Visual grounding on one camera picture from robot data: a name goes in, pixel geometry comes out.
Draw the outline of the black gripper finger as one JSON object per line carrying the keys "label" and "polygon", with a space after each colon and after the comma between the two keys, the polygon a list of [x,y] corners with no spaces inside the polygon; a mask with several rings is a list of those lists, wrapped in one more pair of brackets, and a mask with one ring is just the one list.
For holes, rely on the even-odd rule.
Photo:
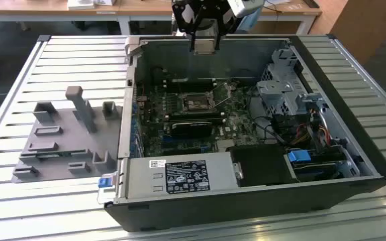
{"label": "black gripper finger", "polygon": [[214,37],[214,50],[219,50],[219,42],[221,42],[221,22],[222,22],[222,17],[218,16],[215,19],[215,37]]}
{"label": "black gripper finger", "polygon": [[198,32],[202,31],[203,16],[205,16],[205,10],[198,10],[197,12],[191,13],[190,27],[189,27],[191,52],[195,50],[195,41],[197,41]]}

